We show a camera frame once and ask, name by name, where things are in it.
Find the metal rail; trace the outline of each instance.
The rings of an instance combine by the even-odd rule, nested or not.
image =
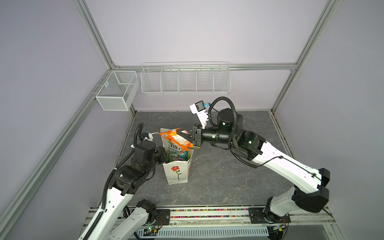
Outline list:
[[[108,69],[114,68],[115,64],[112,61],[111,55],[108,52],[107,46],[105,45],[101,34],[96,26],[95,21],[89,11],[89,8],[85,0],[72,0],[73,4],[76,6],[81,19],[83,20],[85,26],[88,29],[90,36],[92,37],[96,47],[98,48],[101,57],[103,58],[105,65]]]
[[[156,68],[199,68],[200,65],[156,65],[152,66]],[[219,64],[207,65],[204,67],[220,67]],[[296,63],[244,63],[244,64],[230,64],[229,70],[240,71],[240,70],[295,70],[297,67]],[[117,66],[114,70],[125,70],[125,71],[142,71],[143,66]]]

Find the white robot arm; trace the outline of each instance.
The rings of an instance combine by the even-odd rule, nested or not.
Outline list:
[[[135,234],[140,226],[154,223],[156,205],[144,199],[136,205],[135,210],[121,225],[110,232],[133,194],[146,180],[149,180],[146,179],[148,173],[153,172],[154,174],[156,166],[167,161],[166,151],[163,147],[156,146],[156,143],[148,137],[144,141],[144,137],[141,135],[142,125],[143,123],[140,123],[136,129],[134,148],[109,175],[104,186],[102,203],[79,240],[126,240]],[[140,140],[143,140],[139,144],[137,144],[138,136]],[[132,154],[134,155],[131,163],[123,166]]]
[[[216,124],[212,121],[211,110],[220,100],[228,102],[231,108],[218,113]],[[203,101],[195,105],[201,112],[203,109],[200,106],[207,106]],[[218,143],[227,144],[228,148],[225,149],[229,149],[240,162],[254,168],[265,166],[294,184],[286,193],[268,199],[262,214],[258,213],[256,216],[261,222],[276,222],[288,212],[298,209],[317,213],[328,202],[329,191],[325,186],[329,182],[330,172],[324,168],[317,170],[308,167],[279,151],[260,135],[244,130],[242,115],[236,112],[232,101],[227,97],[219,97],[213,101],[208,109],[208,120],[212,125],[210,127],[203,128],[195,124],[179,129],[177,133],[194,146],[201,146],[203,142],[210,142],[213,146]]]

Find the candy bag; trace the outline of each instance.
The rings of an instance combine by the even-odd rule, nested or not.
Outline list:
[[[190,151],[184,151],[177,145],[171,143],[169,150],[167,151],[168,161],[188,161],[190,158]]]
[[[166,132],[159,133],[160,136],[167,139],[172,144],[177,145],[181,150],[190,151],[199,147],[193,146],[191,142],[176,133],[176,130],[180,128],[172,129]]]

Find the wire basket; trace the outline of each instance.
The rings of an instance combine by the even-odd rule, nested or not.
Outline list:
[[[96,94],[105,111],[129,111],[139,88],[135,71],[112,71]]]
[[[144,94],[230,93],[229,64],[148,66],[141,73]]]

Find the table surface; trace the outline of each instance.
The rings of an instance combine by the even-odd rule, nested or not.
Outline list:
[[[243,129],[259,134],[285,152],[269,112],[245,111],[239,114],[243,115]],[[131,150],[133,135],[140,122],[144,122],[142,132],[159,132],[161,127],[174,129],[198,121],[197,116],[190,112],[138,112],[122,158]],[[160,145],[161,136],[155,134],[154,142]],[[280,195],[292,186],[290,181],[265,166],[257,169],[248,167],[235,159],[229,151],[204,143],[194,151],[187,183],[168,185],[164,168],[158,166],[155,176],[140,186],[128,205],[136,206],[142,199],[162,207],[264,205],[269,197]]]

